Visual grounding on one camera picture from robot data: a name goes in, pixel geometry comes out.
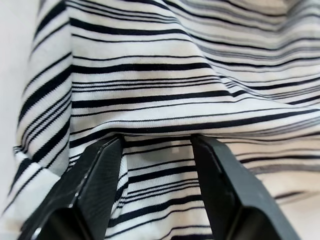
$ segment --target striped shirt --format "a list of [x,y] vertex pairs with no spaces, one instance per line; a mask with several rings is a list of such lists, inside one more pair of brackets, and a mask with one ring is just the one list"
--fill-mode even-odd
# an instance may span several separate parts
[[319,194],[319,9],[317,0],[42,0],[1,239],[16,239],[84,149],[115,133],[126,143],[105,239],[213,239],[194,133],[227,144],[280,206]]

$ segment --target white background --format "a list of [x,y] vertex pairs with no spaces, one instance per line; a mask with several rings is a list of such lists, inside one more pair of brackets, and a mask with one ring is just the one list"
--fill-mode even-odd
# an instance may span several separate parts
[[0,210],[18,166],[13,157],[38,0],[0,0]]

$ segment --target cotton knit fabric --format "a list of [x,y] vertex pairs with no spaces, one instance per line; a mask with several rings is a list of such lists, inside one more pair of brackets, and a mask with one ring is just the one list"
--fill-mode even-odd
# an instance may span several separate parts
[[41,1],[0,238],[116,133],[108,240],[214,238],[191,134],[227,144],[280,206],[319,194],[319,55],[318,0]]

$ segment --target black stripe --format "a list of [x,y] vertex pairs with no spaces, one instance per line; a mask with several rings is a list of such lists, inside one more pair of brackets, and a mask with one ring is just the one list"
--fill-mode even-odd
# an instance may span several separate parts
[[121,205],[118,205],[116,208],[117,209],[122,209],[124,207],[124,205],[126,205],[126,204],[137,202],[137,201],[140,201],[140,200],[143,200],[143,199],[149,199],[149,198],[153,198],[153,197],[157,197],[157,196],[163,196],[164,194],[169,194],[169,193],[178,192],[178,191],[181,191],[181,190],[186,190],[186,189],[191,189],[191,188],[199,188],[199,185],[197,184],[197,185],[185,186],[185,187],[181,187],[181,188],[175,188],[175,189],[172,189],[172,190],[163,191],[163,192],[160,192],[160,193],[147,195],[147,196],[143,196],[143,197],[132,199],[132,200],[128,200],[128,201],[127,200],[126,201],[120,201],[119,204],[121,204]]
[[31,79],[31,81],[25,86],[23,93],[26,92],[26,90],[28,89],[28,87],[30,86],[30,84],[32,84],[37,78],[39,78],[44,72],[48,71],[49,69],[51,69],[52,67],[54,67],[55,65],[57,65],[58,63],[60,63],[62,60],[66,59],[67,57],[69,57],[71,55],[71,52],[68,52],[66,55],[62,56],[61,58],[59,58],[57,61],[53,62],[52,64],[50,64],[49,66],[47,66],[45,69],[43,69],[41,72],[39,72],[34,78]]
[[182,213],[182,212],[187,212],[187,211],[195,210],[195,209],[197,209],[197,210],[200,210],[200,209],[203,210],[204,207],[203,207],[203,206],[194,206],[194,207],[189,207],[189,208],[186,208],[186,209],[172,210],[172,211],[170,211],[169,213],[167,213],[166,215],[164,215],[164,216],[162,216],[162,217],[154,218],[154,219],[152,219],[152,220],[139,223],[139,224],[137,224],[137,225],[135,225],[135,226],[128,227],[128,228],[126,228],[126,229],[124,229],[124,230],[121,230],[121,231],[118,231],[118,232],[116,232],[116,233],[114,233],[114,234],[107,235],[107,236],[104,237],[104,239],[112,238],[112,237],[114,237],[114,236],[116,236],[116,235],[125,233],[125,232],[127,232],[127,231],[130,231],[130,230],[132,230],[132,229],[135,229],[135,228],[140,227],[140,226],[145,225],[145,224],[150,224],[150,223],[153,223],[153,222],[157,222],[157,221],[166,219],[169,215],[171,215],[171,214],[173,214],[173,213]]
[[151,134],[151,133],[174,133],[174,132],[183,132],[183,131],[200,131],[204,129],[230,128],[230,127],[250,125],[253,123],[262,123],[262,122],[273,121],[278,119],[285,119],[293,116],[310,114],[317,111],[319,110],[308,109],[304,111],[285,112],[285,113],[271,114],[266,116],[243,118],[238,120],[229,120],[229,121],[220,121],[220,122],[203,122],[203,123],[194,123],[194,124],[185,124],[185,125],[158,126],[158,127],[148,127],[148,128],[115,127],[115,128],[109,128],[109,129],[102,129],[102,130],[93,132],[87,136],[75,139],[70,142],[70,148],[74,148],[81,144],[85,144],[90,141],[103,138],[108,133],[112,133],[112,132],[127,133],[127,134]]
[[97,2],[93,2],[93,1],[88,1],[88,0],[81,0],[81,2],[93,4],[93,5],[100,6],[100,7],[106,8],[106,9],[116,10],[116,11],[123,12],[123,13],[154,15],[154,16],[164,17],[164,18],[166,18],[166,19],[175,19],[175,17],[173,17],[173,16],[166,16],[166,15],[159,14],[159,13],[157,13],[157,12],[126,10],[126,9],[123,9],[123,8],[111,7],[111,6],[108,6],[108,5],[103,5],[103,4],[101,4],[101,3],[97,3]]
[[22,173],[33,163],[33,161],[29,158],[25,158],[22,160],[22,162],[19,164],[19,168],[18,170],[16,171],[16,174],[14,176],[14,179],[11,183],[11,186],[10,186],[10,190],[9,190],[9,193],[8,195],[10,195],[10,193],[12,192],[12,189],[15,185],[15,183],[18,181],[18,179],[20,178],[20,176],[22,175]]
[[136,140],[136,141],[126,141],[124,143],[124,148],[132,148],[132,147],[145,147],[149,145],[162,144],[166,142],[173,141],[186,141],[190,140],[190,136],[168,136],[168,137],[157,137],[145,140]]
[[190,234],[190,235],[178,235],[172,236],[171,240],[213,240],[212,234]]
[[69,130],[70,120],[68,120],[64,126],[47,141],[32,157],[32,160],[36,163],[41,161],[67,134]]
[[173,160],[173,161],[165,161],[165,162],[161,162],[161,163],[157,163],[157,164],[152,164],[152,165],[148,165],[148,166],[131,168],[131,169],[128,169],[128,172],[138,171],[138,170],[142,170],[142,169],[149,169],[149,168],[153,168],[153,167],[161,166],[161,165],[174,164],[174,163],[182,163],[182,162],[189,162],[189,161],[193,161],[193,162],[194,162],[194,159],[193,159],[193,158],[190,158],[190,159],[179,159],[179,160]]
[[32,179],[34,179],[34,177],[42,170],[43,168],[39,168],[31,177],[29,177],[29,179],[20,187],[20,189],[16,192],[16,194],[14,195],[14,197],[12,198],[12,200],[9,202],[9,204],[5,207],[5,209],[2,212],[2,215],[9,209],[9,207],[14,203],[14,201],[16,200],[16,198],[19,196],[19,194],[21,193],[21,191],[28,185],[28,183],[30,183],[30,181]]
[[166,30],[142,30],[142,29],[124,29],[124,28],[114,28],[110,26],[97,25],[93,23],[88,23],[75,18],[70,18],[70,23],[72,26],[85,29],[87,31],[101,33],[101,34],[111,34],[111,35],[130,35],[130,36],[150,36],[150,35],[163,35],[163,34],[183,34],[188,35],[185,31],[181,29],[166,29]]
[[126,153],[123,153],[122,156],[134,155],[134,154],[144,154],[144,153],[150,153],[150,152],[159,151],[159,150],[163,150],[163,149],[171,149],[171,148],[186,147],[186,146],[191,146],[191,144],[177,144],[177,145],[157,147],[157,148],[143,150],[143,151],[126,152]]
[[245,8],[241,5],[237,5],[235,2],[233,1],[230,1],[230,0],[227,0],[227,1],[223,1],[223,3],[227,3],[233,7],[236,7],[237,9],[241,9],[243,11],[246,11],[246,12],[249,12],[249,13],[255,13],[255,14],[259,14],[259,15],[262,15],[262,16],[266,16],[266,17],[277,17],[277,18],[281,18],[281,17],[288,17],[287,14],[284,14],[284,13],[264,13],[264,12],[261,12],[261,11],[257,11],[257,10],[254,10],[254,9],[249,9],[249,8]]
[[303,193],[305,193],[305,191],[287,192],[287,193],[283,193],[283,194],[276,195],[276,196],[274,197],[274,199],[276,199],[276,200],[285,199],[285,198],[292,197],[292,196],[299,195],[299,194],[303,194]]
[[320,95],[308,97],[308,98],[301,99],[298,101],[288,102],[288,104],[291,104],[291,105],[303,104],[303,103],[311,102],[311,101],[318,100],[318,99],[320,99]]
[[151,190],[151,191],[145,191],[145,192],[142,192],[142,193],[138,193],[136,195],[131,195],[129,196],[129,194],[127,196],[124,196],[122,199],[133,199],[133,198],[136,198],[136,197],[140,197],[140,196],[144,196],[144,195],[148,195],[147,197],[148,198],[151,198],[153,197],[154,195],[149,195],[149,194],[153,194],[153,193],[157,193],[157,192],[161,192],[161,194],[166,194],[168,192],[163,192],[165,190],[168,190],[168,189],[174,189],[174,191],[176,190],[181,190],[181,189],[185,189],[185,188],[179,188],[179,187],[183,187],[183,186],[186,186],[186,185],[193,185],[192,187],[199,187],[199,182],[186,182],[186,183],[182,183],[182,184],[179,184],[179,185],[172,185],[172,186],[168,186],[168,187],[165,187],[165,188],[157,188],[156,190]]
[[[90,10],[86,10],[86,9],[83,9],[83,8],[80,8],[80,7],[77,7],[77,6],[74,6],[74,5],[67,4],[67,6],[70,7],[70,8],[78,9],[78,10],[80,10],[82,12],[85,12],[85,13],[94,14],[94,15],[103,16],[103,17],[112,18],[112,19],[117,19],[117,20],[122,20],[122,21],[145,22],[145,23],[160,23],[160,24],[178,23],[178,21],[176,19],[163,19],[163,18],[155,17],[155,16],[139,16],[139,15],[119,14],[117,12],[112,12],[112,11],[108,11],[108,10],[101,9],[101,8],[98,8],[98,7],[89,6],[89,5],[85,5],[85,4],[80,4],[80,3],[77,3],[77,2],[71,1],[71,0],[68,0],[67,2],[76,4],[78,6],[85,7],[85,8],[88,8],[88,9],[93,9],[93,10],[105,12],[105,13],[108,13],[108,14],[103,14],[103,13],[99,13],[99,12],[95,12],[95,11],[90,11]],[[130,17],[153,19],[153,20],[131,19]]]
[[150,189],[157,189],[157,188],[161,188],[161,187],[165,187],[165,186],[170,186],[170,185],[174,185],[174,184],[180,184],[180,183],[185,183],[185,182],[189,182],[189,181],[195,181],[194,183],[199,183],[198,178],[189,178],[189,179],[184,179],[184,180],[180,180],[180,181],[173,181],[173,182],[169,182],[166,184],[161,184],[161,185],[155,185],[155,186],[150,186],[150,187],[146,187],[146,188],[142,188],[139,190],[134,190],[134,191],[129,191],[129,194],[134,194],[134,193],[139,193],[139,192],[143,192],[143,191],[147,191]]
[[246,94],[244,90],[239,90],[231,93],[226,90],[217,91],[205,91],[205,92],[193,92],[184,94],[172,94],[172,95],[158,95],[158,96],[138,96],[138,97],[122,97],[114,99],[97,99],[97,100],[80,100],[73,101],[72,108],[100,108],[113,105],[124,105],[124,104],[139,104],[147,102],[158,102],[158,101],[170,101],[170,100],[182,100],[182,99],[198,99],[198,98],[210,98],[210,97],[237,97],[242,94]]
[[200,18],[200,19],[210,19],[210,20],[214,20],[214,21],[217,21],[217,22],[221,22],[223,24],[229,24],[229,25],[234,25],[234,26],[240,26],[240,27],[245,27],[245,28],[250,28],[250,29],[259,29],[259,30],[262,30],[262,31],[268,31],[270,32],[271,30],[269,30],[269,28],[263,28],[263,27],[259,27],[257,25],[246,25],[246,24],[242,24],[242,23],[239,23],[238,21],[230,21],[228,19],[222,19],[222,18],[219,18],[219,17],[215,17],[215,16],[208,16],[208,15],[204,15],[204,14],[196,14],[196,13],[193,13],[193,12],[190,12],[186,9],[184,9],[183,7],[179,6],[178,4],[176,3],[173,3],[171,1],[167,1],[165,0],[164,1],[166,4],[168,4],[169,6],[171,7],[174,7],[176,9],[179,9],[180,11],[190,15],[190,16],[193,16],[193,17],[197,17],[197,18]]
[[60,29],[62,29],[64,26],[68,25],[69,22],[65,22],[64,24],[62,24],[61,26],[57,27],[55,30],[53,30],[52,32],[50,32],[47,36],[45,36],[41,41],[39,41],[37,43],[37,45],[32,49],[32,53],[35,52],[35,50],[37,50],[37,48],[46,40],[48,39],[50,36],[52,36],[53,34],[55,34],[56,32],[58,32]]
[[196,229],[196,228],[211,228],[210,225],[188,225],[188,226],[176,226],[171,228],[171,230],[164,235],[162,238],[159,238],[157,240],[163,240],[166,237],[168,237],[174,230],[180,230],[180,229]]
[[114,196],[114,202],[117,202],[118,200],[120,200],[122,193],[124,192],[125,189],[127,189],[129,186],[129,183],[126,182],[124,185],[122,185],[116,192],[115,192],[115,196]]
[[[103,62],[103,61],[111,61],[111,60],[117,60],[117,59],[127,59],[127,58],[173,58],[173,59],[189,59],[189,58],[202,58],[203,56],[200,55],[190,55],[190,56],[175,56],[175,55],[128,55],[128,56],[118,56],[118,57],[112,57],[112,58],[90,58],[90,57],[84,57],[84,56],[73,56],[74,59],[82,59],[82,60],[88,60],[88,61],[97,61],[97,62]],[[77,82],[78,84],[92,84],[92,82]]]
[[[114,110],[105,110],[105,111],[97,111],[97,112],[90,112],[90,113],[84,113],[84,114],[72,114],[71,117],[84,117],[84,116],[92,116],[92,115],[99,115],[99,114],[105,114],[105,113],[113,113],[113,112],[129,112],[129,111],[138,111],[138,110],[144,110],[144,109],[157,109],[157,108],[163,108],[163,107],[172,107],[172,106],[182,106],[182,105],[193,105],[193,104],[227,104],[227,103],[238,103],[241,102],[243,100],[248,100],[248,99],[252,99],[252,100],[257,100],[256,97],[244,97],[238,100],[233,100],[233,101],[202,101],[202,102],[184,102],[184,103],[176,103],[176,104],[166,104],[166,105],[158,105],[158,106],[146,106],[146,107],[139,107],[139,108],[127,108],[127,109],[114,109]],[[269,99],[259,99],[259,100],[263,100],[263,101],[270,101]],[[86,130],[80,130],[80,131],[76,131],[72,134],[76,134],[76,133],[81,133],[81,132],[85,132]]]
[[139,210],[134,210],[131,212],[124,213],[117,218],[111,218],[109,220],[108,227],[112,228],[119,223],[123,223],[125,221],[135,219],[143,215],[161,212],[173,205],[184,205],[190,202],[201,201],[201,200],[202,200],[201,195],[189,195],[182,198],[170,199],[166,202],[163,202],[157,205],[151,205],[151,206],[140,208]]
[[54,155],[52,160],[45,166],[46,169],[50,168],[50,166],[57,160],[58,156],[68,147],[69,142],[66,141],[64,146]]
[[272,52],[272,51],[283,51],[286,47],[300,42],[300,41],[315,41],[315,42],[319,42],[319,38],[316,37],[300,37],[300,38],[296,38],[292,41],[286,42],[282,45],[278,45],[277,47],[274,48],[267,48],[267,47],[262,47],[262,46],[253,46],[253,45],[240,45],[237,43],[231,43],[231,42],[223,42],[223,41],[216,41],[216,40],[209,40],[207,38],[203,38],[201,36],[197,36],[194,34],[189,34],[192,38],[194,39],[198,39],[201,40],[203,42],[207,42],[210,44],[216,44],[216,45],[224,45],[224,46],[228,46],[228,47],[238,47],[238,48],[249,48],[249,49],[257,49],[257,50],[266,50],[268,52]]
[[108,74],[114,72],[128,71],[184,71],[193,69],[211,69],[210,65],[204,62],[186,64],[165,64],[165,63],[141,63],[141,64],[119,64],[105,67],[88,67],[73,65],[72,70],[77,74]]
[[319,57],[301,57],[301,58],[294,58],[291,60],[287,60],[281,63],[277,64],[270,64],[270,65],[263,65],[263,64],[252,64],[252,63],[244,63],[244,62],[226,62],[226,61],[220,61],[216,59],[212,59],[210,57],[206,57],[209,61],[217,64],[222,64],[225,66],[231,66],[231,67],[250,67],[250,68],[278,68],[281,66],[285,66],[287,64],[291,64],[294,62],[299,62],[299,61],[313,61],[313,60],[319,60]]
[[320,159],[320,155],[284,155],[284,156],[268,156],[268,157],[253,157],[240,160],[242,164],[255,162],[255,161],[268,161],[268,160],[280,160],[280,159],[297,159],[297,160],[307,160],[307,159]]
[[203,85],[211,85],[211,84],[219,84],[219,82],[212,82],[210,79],[208,80],[199,80],[196,84],[180,84],[180,85],[164,85],[164,86],[140,86],[140,87],[126,87],[126,88],[110,88],[109,86],[105,86],[105,88],[96,87],[98,89],[90,89],[90,87],[84,87],[85,90],[72,90],[73,93],[93,93],[93,92],[106,92],[106,91],[129,91],[129,90],[142,90],[142,89],[165,89],[165,88],[187,88],[193,86],[203,86]]
[[55,5],[48,14],[45,15],[45,17],[40,22],[39,26],[37,27],[34,39],[37,37],[38,33],[56,16],[58,16],[60,13],[62,13],[66,9],[64,1],[58,2],[57,5]]
[[124,0],[124,1],[125,2],[132,2],[132,3],[150,4],[150,5],[154,5],[154,6],[157,6],[159,8],[162,8],[162,9],[170,11],[170,9],[167,6],[165,6],[165,5],[163,5],[163,4],[159,3],[159,2],[153,1],[153,0]]
[[150,173],[145,173],[141,175],[136,175],[136,176],[130,176],[128,178],[129,183],[138,183],[142,181],[147,181],[151,179],[157,179],[161,178],[164,176],[169,176],[169,175],[175,175],[175,174],[181,174],[181,173],[190,173],[190,172],[196,172],[196,166],[180,166],[180,167],[174,167],[174,168],[169,168],[169,169],[164,169],[156,172],[150,172]]
[[101,42],[101,43],[152,43],[152,42],[161,42],[161,41],[182,41],[182,42],[190,42],[191,40],[188,39],[181,39],[181,38],[162,38],[162,39],[153,39],[153,40],[102,40],[102,39],[96,39],[91,38],[87,36],[82,36],[79,34],[72,33],[73,37],[78,37],[82,39],[87,39],[95,42]]
[[164,82],[165,81],[177,81],[178,83],[185,83],[185,80],[190,80],[190,79],[195,79],[197,80],[206,80],[206,78],[211,79],[212,81],[214,80],[220,80],[220,76],[216,76],[216,75],[198,75],[198,76],[189,76],[189,77],[173,77],[173,78],[135,78],[135,79],[118,79],[118,80],[108,80],[108,81],[90,81],[90,82],[80,82],[80,81],[72,81],[72,84],[74,85],[95,85],[95,84],[109,84],[109,83],[117,83],[117,82],[155,82],[155,81],[161,81]]
[[55,90],[59,85],[64,83],[66,79],[71,74],[71,67],[67,67],[64,71],[60,72],[58,75],[56,75],[54,78],[47,81],[45,84],[43,84],[41,87],[39,87],[28,99],[24,102],[18,122],[21,122],[21,119],[24,117],[24,115],[27,113],[27,111],[36,104],[39,100],[43,99],[47,94],[51,93],[53,90]]
[[[285,108],[263,108],[263,109],[255,109],[255,110],[246,110],[246,111],[236,111],[236,112],[227,112],[227,113],[218,113],[218,114],[203,114],[203,115],[187,115],[187,116],[177,116],[177,117],[168,117],[168,118],[155,118],[155,119],[141,119],[141,120],[111,120],[111,121],[108,121],[107,123],[110,124],[110,123],[146,123],[146,122],[159,122],[159,121],[167,121],[167,120],[178,120],[178,119],[192,119],[192,118],[203,118],[203,117],[214,117],[214,116],[227,116],[227,115],[237,115],[237,114],[244,114],[244,113],[256,113],[256,112],[264,112],[264,111],[269,111],[269,110],[296,110],[296,109],[301,109],[300,107],[295,107],[295,108],[291,108],[291,107],[285,107]],[[317,120],[318,117],[314,117],[314,118],[311,118],[309,119],[310,120]],[[89,127],[89,128],[85,128],[85,129],[82,129],[82,130],[79,130],[79,131],[75,131],[73,132],[72,134],[79,134],[79,133],[83,133],[83,132],[86,132],[86,131],[90,131],[92,130],[93,128],[97,128],[97,127],[100,127],[102,125],[105,125],[106,122],[103,122],[99,125],[96,125],[95,127]],[[273,128],[274,129],[282,129],[284,128],[283,126],[281,127],[276,127],[276,128]],[[260,133],[260,131],[248,131],[246,136],[248,135],[248,133]]]

